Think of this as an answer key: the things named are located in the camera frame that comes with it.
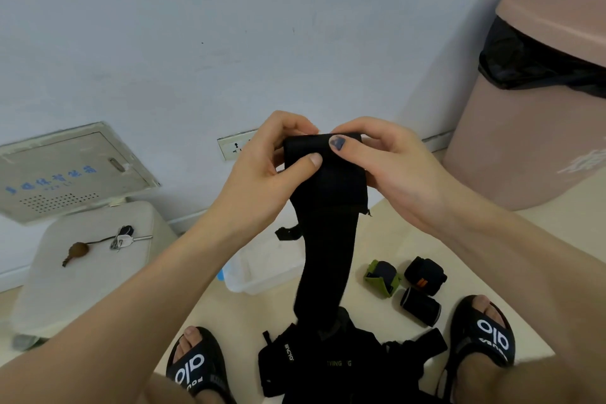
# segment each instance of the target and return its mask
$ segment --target hand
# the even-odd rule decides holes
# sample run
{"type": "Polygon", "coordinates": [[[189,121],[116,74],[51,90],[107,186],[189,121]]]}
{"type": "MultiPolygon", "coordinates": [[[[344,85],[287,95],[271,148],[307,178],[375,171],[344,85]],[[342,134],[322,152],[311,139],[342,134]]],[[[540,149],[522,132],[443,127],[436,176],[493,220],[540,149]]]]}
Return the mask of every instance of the hand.
{"type": "Polygon", "coordinates": [[[363,143],[347,136],[333,136],[330,147],[340,157],[364,168],[368,186],[382,193],[408,223],[426,233],[439,237],[458,206],[475,197],[407,128],[378,118],[360,117],[332,132],[370,136],[363,143]]]}
{"type": "Polygon", "coordinates": [[[299,184],[322,164],[320,154],[309,154],[278,173],[276,166],[284,163],[284,138],[317,133],[306,117],[280,110],[272,113],[244,146],[201,222],[215,234],[229,235],[237,249],[243,247],[276,219],[299,184]]]}

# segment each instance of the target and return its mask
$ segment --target wall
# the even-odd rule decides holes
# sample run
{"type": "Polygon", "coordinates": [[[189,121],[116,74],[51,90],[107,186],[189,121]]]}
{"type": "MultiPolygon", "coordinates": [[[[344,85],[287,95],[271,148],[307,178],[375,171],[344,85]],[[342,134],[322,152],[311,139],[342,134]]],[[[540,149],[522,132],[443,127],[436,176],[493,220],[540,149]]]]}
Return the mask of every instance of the wall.
{"type": "MultiPolygon", "coordinates": [[[[0,0],[0,143],[105,120],[182,216],[230,170],[216,139],[273,109],[453,128],[497,1],[0,0]]],[[[43,230],[1,219],[0,272],[43,230]]]]}

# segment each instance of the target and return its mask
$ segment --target wall socket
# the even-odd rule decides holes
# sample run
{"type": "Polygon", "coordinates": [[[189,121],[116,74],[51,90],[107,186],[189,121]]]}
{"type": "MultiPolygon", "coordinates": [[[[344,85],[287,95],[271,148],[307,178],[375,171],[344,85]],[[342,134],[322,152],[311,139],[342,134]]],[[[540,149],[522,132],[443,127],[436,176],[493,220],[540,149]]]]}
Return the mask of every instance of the wall socket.
{"type": "Polygon", "coordinates": [[[238,158],[238,155],[242,152],[246,143],[253,139],[254,133],[256,132],[257,130],[252,129],[250,131],[217,139],[221,152],[223,153],[223,158],[226,160],[235,160],[238,158]]]}

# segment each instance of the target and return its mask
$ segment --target black sandal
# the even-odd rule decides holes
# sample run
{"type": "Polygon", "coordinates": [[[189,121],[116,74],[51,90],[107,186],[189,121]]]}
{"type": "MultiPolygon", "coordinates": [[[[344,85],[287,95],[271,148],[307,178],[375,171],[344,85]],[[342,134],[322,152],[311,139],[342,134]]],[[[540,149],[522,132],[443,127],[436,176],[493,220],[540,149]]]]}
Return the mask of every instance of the black sandal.
{"type": "Polygon", "coordinates": [[[502,368],[513,366],[516,356],[516,341],[505,315],[490,303],[503,318],[503,327],[473,308],[474,298],[475,295],[468,295],[454,310],[450,325],[450,356],[436,389],[436,396],[446,402],[452,402],[456,371],[467,355],[485,354],[502,368]]]}
{"type": "Polygon", "coordinates": [[[219,342],[208,331],[198,327],[202,341],[173,364],[179,342],[170,352],[166,376],[185,388],[192,396],[204,389],[219,393],[226,404],[236,404],[227,383],[225,360],[219,342]]]}

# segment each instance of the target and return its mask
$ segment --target painted fingernail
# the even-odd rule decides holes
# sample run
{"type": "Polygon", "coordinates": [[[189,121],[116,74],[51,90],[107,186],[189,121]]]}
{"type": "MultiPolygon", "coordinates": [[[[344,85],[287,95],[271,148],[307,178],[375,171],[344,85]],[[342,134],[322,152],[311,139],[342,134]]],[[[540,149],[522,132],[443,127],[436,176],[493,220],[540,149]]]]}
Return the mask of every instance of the painted fingernail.
{"type": "Polygon", "coordinates": [[[309,156],[309,159],[312,161],[316,168],[322,164],[322,155],[320,154],[311,154],[309,156]]]}
{"type": "Polygon", "coordinates": [[[338,151],[340,151],[343,147],[343,144],[345,144],[345,138],[342,138],[341,136],[332,136],[329,139],[329,144],[338,151]]]}

